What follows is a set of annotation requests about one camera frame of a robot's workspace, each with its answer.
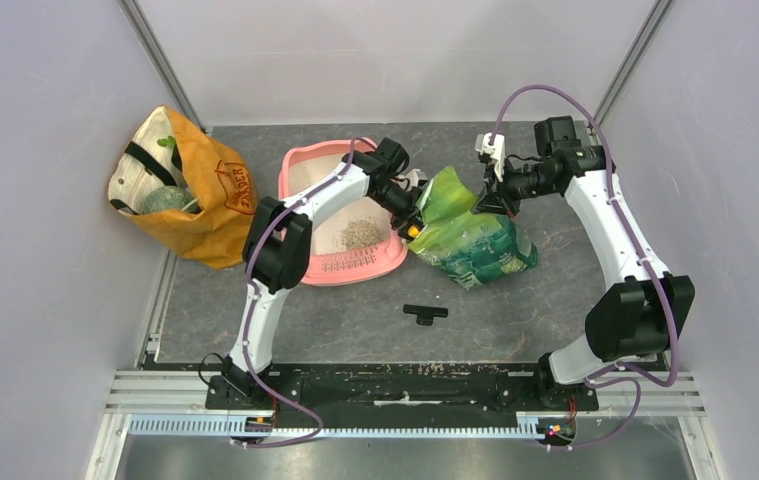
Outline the beige cat litter pile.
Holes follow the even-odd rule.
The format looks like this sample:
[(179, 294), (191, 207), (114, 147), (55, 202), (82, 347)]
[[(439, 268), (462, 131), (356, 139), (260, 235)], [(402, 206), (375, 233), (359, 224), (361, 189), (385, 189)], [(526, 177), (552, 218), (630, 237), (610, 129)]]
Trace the beige cat litter pile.
[(362, 218), (348, 222), (341, 230), (339, 240), (344, 250), (349, 251), (371, 247), (384, 241), (385, 237), (385, 227), (371, 219)]

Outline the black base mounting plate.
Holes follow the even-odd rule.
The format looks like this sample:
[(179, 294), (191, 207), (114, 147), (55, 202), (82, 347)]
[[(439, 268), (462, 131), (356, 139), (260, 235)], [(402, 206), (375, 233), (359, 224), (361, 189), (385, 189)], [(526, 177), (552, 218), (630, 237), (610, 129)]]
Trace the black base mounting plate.
[(209, 410), (272, 411), (286, 427), (508, 427), (519, 412), (595, 412), (596, 393), (559, 385), (536, 363), (280, 363), (250, 396), (211, 378)]

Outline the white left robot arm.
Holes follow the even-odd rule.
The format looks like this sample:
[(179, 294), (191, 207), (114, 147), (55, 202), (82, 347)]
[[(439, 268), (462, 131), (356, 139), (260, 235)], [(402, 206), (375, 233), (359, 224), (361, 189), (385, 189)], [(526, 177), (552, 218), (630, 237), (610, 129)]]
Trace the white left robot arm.
[(308, 271), (311, 240), (320, 223), (369, 198), (389, 213), (397, 238), (412, 241), (424, 230), (419, 188), (403, 187), (396, 180), (409, 159), (398, 142), (384, 138), (368, 152), (350, 149), (335, 169), (307, 189), (283, 200), (260, 201), (244, 246), (247, 300), (222, 373), (231, 396), (243, 407), (259, 407), (267, 399), (269, 383), (259, 374), (272, 362), (281, 310)]

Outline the pink plastic litter box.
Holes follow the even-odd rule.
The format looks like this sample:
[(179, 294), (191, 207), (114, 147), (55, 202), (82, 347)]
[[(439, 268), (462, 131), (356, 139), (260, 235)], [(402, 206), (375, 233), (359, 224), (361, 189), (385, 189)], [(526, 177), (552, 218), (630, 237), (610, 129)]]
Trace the pink plastic litter box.
[[(300, 193), (320, 182), (346, 160), (347, 140), (331, 140), (290, 149), (278, 177), (281, 199)], [(345, 251), (341, 230), (352, 220), (367, 218), (386, 228), (385, 240), (360, 250)], [(372, 280), (402, 265), (407, 249), (393, 232), (390, 214), (373, 200), (363, 197), (346, 205), (329, 219), (315, 224), (309, 265), (302, 282), (310, 286), (339, 286)]]

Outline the green cat litter bag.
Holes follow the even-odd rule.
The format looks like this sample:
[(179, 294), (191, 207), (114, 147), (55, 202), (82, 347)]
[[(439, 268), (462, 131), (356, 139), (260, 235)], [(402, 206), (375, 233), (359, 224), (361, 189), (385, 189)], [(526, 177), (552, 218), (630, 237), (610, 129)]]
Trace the green cat litter bag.
[(425, 227), (408, 249), (466, 290), (536, 268), (526, 231), (507, 216), (473, 213), (476, 200), (454, 167), (439, 171), (417, 202)]

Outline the orange paper tote bag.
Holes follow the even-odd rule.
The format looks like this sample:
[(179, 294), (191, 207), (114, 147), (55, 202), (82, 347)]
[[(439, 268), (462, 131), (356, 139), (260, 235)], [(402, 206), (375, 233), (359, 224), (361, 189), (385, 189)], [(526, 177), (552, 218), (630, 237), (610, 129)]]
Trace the orange paper tote bag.
[(258, 205), (242, 156), (167, 105), (152, 110), (128, 141), (107, 200), (179, 257), (213, 269), (243, 262)]

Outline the black bag clip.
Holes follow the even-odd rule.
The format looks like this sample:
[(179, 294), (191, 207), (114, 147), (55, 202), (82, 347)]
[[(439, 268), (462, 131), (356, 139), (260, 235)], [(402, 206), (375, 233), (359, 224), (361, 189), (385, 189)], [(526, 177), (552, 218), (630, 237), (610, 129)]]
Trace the black bag clip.
[(449, 310), (443, 307), (433, 307), (415, 304), (404, 304), (403, 312), (415, 317), (419, 326), (432, 326), (436, 318), (447, 318)]

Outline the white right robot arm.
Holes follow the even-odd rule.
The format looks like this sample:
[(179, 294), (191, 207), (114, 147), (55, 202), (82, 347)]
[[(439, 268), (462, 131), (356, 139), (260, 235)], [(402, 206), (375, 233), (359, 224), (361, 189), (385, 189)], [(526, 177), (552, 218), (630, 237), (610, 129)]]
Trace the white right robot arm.
[(569, 116), (534, 126), (537, 157), (515, 167), (505, 138), (486, 133), (475, 150), (485, 166), (475, 213), (514, 216), (522, 201), (558, 194), (574, 210), (601, 266), (606, 292), (585, 319), (584, 333), (545, 356), (532, 382), (534, 400), (556, 409), (572, 385), (615, 369), (637, 368), (638, 359), (667, 352), (676, 358), (678, 339), (695, 297), (686, 275), (674, 275), (656, 255), (626, 205), (604, 148), (585, 146)]

